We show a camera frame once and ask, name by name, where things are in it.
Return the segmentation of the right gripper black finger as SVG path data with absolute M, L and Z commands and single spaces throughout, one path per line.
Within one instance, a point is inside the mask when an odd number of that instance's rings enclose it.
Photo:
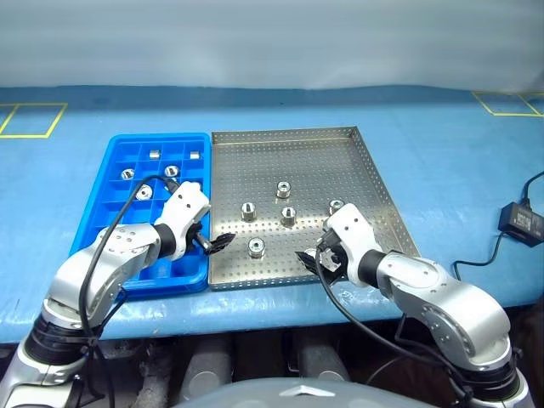
M 320 276 L 320 262 L 315 258 L 315 256 L 312 256 L 306 252 L 295 252 L 295 255 L 307 271 L 313 275 L 316 275 L 317 277 Z

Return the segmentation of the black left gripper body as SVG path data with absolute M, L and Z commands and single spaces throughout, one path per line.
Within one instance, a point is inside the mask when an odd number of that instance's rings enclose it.
M 212 243 L 202 234 L 203 226 L 201 222 L 193 223 L 186 234 L 186 251 L 195 251 L 197 247 L 201 248 L 206 255 L 210 254 Z

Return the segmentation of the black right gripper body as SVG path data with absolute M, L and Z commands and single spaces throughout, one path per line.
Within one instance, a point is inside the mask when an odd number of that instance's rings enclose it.
M 319 240 L 316 249 L 316 261 L 326 283 L 335 283 L 346 274 L 346 253 L 340 245 L 340 239 L 334 231 L 327 231 Z

